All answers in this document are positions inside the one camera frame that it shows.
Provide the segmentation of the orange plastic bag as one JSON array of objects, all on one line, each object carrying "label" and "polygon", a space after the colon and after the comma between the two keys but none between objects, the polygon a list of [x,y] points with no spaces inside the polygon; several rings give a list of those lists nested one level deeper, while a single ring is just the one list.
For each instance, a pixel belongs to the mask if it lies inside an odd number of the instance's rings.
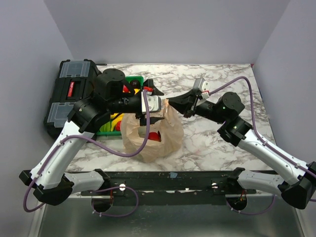
[{"label": "orange plastic bag", "polygon": [[[157,158],[167,156],[182,147],[184,130],[177,111],[171,107],[167,99],[162,100],[162,110],[151,114],[151,118],[160,118],[150,125],[149,137],[143,150],[134,157],[143,162],[153,162]],[[146,127],[139,125],[133,114],[123,116],[120,131],[123,146],[127,154],[136,152],[142,145]]]}]

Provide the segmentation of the red fake apple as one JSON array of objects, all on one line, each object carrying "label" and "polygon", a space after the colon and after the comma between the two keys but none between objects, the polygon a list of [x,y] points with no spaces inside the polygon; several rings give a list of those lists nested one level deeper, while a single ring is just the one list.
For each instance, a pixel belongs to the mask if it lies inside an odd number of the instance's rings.
[{"label": "red fake apple", "polygon": [[159,132],[150,132],[148,139],[152,141],[161,142],[161,134]]}]

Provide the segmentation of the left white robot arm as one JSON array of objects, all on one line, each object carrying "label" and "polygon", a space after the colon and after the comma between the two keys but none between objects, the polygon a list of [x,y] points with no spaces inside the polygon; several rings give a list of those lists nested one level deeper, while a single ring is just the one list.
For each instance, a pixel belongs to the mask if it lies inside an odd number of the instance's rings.
[{"label": "left white robot arm", "polygon": [[66,169],[78,151],[114,113],[135,114],[141,126],[158,121],[151,113],[161,110],[163,92],[146,80],[138,92],[118,69],[106,69],[93,80],[92,93],[75,102],[54,145],[32,170],[23,170],[19,178],[33,190],[36,199],[44,204],[59,205],[71,194],[95,191],[104,195],[109,191],[109,178],[101,170],[67,173]]}]

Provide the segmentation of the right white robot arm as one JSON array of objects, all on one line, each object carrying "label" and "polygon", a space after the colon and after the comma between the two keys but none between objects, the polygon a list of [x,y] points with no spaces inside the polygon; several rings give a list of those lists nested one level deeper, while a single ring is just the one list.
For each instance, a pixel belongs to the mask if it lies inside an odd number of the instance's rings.
[{"label": "right white robot arm", "polygon": [[169,97],[168,103],[184,117],[201,116],[221,125],[221,138],[239,147],[272,168],[276,174],[256,173],[238,168],[227,181],[228,190],[234,194],[241,190],[260,190],[281,196],[297,209],[305,209],[316,191],[316,164],[306,163],[260,135],[253,125],[240,117],[245,108],[240,97],[226,92],[216,103],[205,99],[206,94],[192,89]]}]

